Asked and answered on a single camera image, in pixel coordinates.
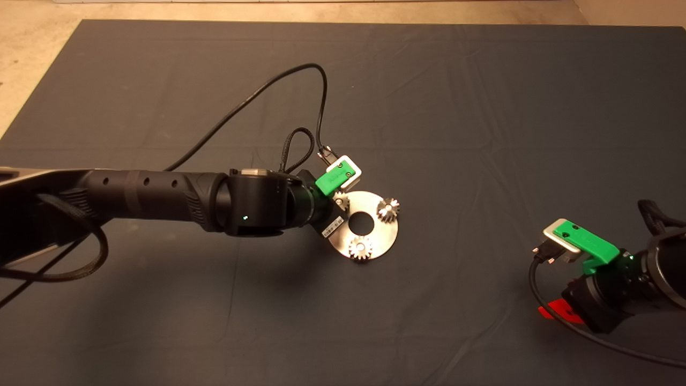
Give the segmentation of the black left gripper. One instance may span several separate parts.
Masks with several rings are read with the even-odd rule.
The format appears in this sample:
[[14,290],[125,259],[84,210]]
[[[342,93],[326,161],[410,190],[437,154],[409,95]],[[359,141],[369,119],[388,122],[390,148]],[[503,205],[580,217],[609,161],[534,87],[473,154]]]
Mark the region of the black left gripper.
[[314,212],[307,221],[324,239],[329,239],[346,222],[346,212],[333,198],[326,196],[318,186],[314,175],[302,169],[296,174],[309,189],[314,199]]

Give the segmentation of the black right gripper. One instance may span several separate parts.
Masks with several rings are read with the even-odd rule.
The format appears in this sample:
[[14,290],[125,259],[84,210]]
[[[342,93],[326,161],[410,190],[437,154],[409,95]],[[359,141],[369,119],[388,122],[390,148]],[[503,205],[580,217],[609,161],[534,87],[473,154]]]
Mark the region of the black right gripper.
[[[609,334],[627,318],[658,311],[658,299],[650,279],[638,262],[613,262],[594,274],[574,279],[562,293],[564,300],[547,304],[562,320],[586,325],[596,334]],[[544,318],[554,316],[544,307]]]

